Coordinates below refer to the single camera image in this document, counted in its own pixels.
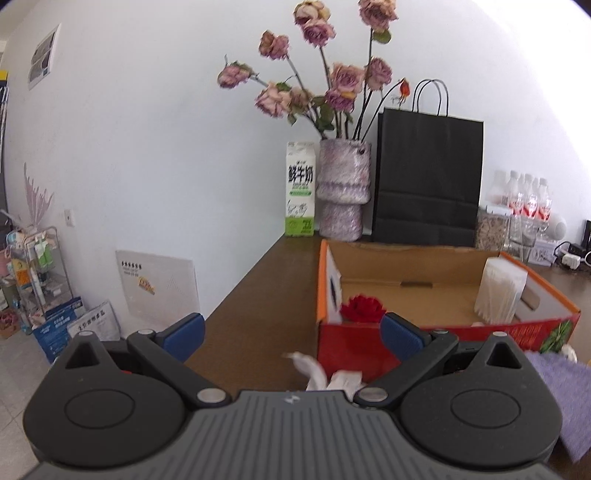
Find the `pink feather decoration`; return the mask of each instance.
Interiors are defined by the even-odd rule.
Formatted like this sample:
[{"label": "pink feather decoration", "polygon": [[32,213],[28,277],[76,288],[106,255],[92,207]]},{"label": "pink feather decoration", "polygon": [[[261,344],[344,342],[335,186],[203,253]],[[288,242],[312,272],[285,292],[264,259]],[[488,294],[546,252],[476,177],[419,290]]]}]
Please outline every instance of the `pink feather decoration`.
[{"label": "pink feather decoration", "polygon": [[25,191],[27,194],[27,205],[29,206],[29,214],[31,215],[33,229],[37,231],[39,229],[39,224],[43,220],[43,216],[51,205],[53,194],[48,198],[47,189],[39,194],[39,187],[35,188],[34,180],[31,177],[27,177],[27,163],[25,163]]}]

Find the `poster on wall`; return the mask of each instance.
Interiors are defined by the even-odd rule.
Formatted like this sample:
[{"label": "poster on wall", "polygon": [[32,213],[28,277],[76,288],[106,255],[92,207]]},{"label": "poster on wall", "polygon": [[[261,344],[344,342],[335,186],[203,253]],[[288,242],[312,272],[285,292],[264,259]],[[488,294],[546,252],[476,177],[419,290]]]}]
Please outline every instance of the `poster on wall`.
[{"label": "poster on wall", "polygon": [[193,312],[200,312],[192,260],[115,252],[130,314],[150,319],[162,329]]}]

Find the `tiled floor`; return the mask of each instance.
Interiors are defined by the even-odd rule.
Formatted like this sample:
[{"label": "tiled floor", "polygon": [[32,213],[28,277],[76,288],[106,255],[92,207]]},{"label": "tiled floor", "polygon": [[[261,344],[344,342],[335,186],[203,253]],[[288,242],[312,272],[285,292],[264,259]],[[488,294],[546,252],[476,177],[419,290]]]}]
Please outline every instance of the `tiled floor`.
[{"label": "tiled floor", "polygon": [[35,338],[0,338],[0,478],[18,480],[37,463],[22,431],[22,413],[49,363]]}]

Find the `purple glitter vase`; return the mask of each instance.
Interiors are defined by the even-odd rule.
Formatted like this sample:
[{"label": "purple glitter vase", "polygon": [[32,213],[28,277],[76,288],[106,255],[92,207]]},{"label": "purple glitter vase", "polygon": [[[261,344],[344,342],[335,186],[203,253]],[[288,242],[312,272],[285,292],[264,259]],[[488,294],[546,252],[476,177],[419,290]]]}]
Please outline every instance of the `purple glitter vase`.
[{"label": "purple glitter vase", "polygon": [[320,234],[344,242],[363,232],[361,205],[369,202],[371,146],[342,138],[320,142],[316,197],[324,200]]},{"label": "purple glitter vase", "polygon": [[316,196],[343,205],[369,202],[371,146],[335,138],[320,142]]},{"label": "purple glitter vase", "polygon": [[355,242],[363,233],[361,205],[327,202],[320,214],[320,235],[341,242]]}]

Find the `metal screw head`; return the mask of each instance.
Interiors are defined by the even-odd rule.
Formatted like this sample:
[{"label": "metal screw head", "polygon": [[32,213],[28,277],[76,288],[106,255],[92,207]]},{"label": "metal screw head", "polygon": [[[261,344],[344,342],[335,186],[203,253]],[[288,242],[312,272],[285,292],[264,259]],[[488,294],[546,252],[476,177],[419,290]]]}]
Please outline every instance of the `metal screw head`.
[{"label": "metal screw head", "polygon": [[204,388],[197,394],[197,399],[203,403],[220,403],[226,399],[226,392],[219,388]]},{"label": "metal screw head", "polygon": [[371,403],[377,403],[386,400],[388,392],[383,388],[366,387],[359,390],[359,398]]}]

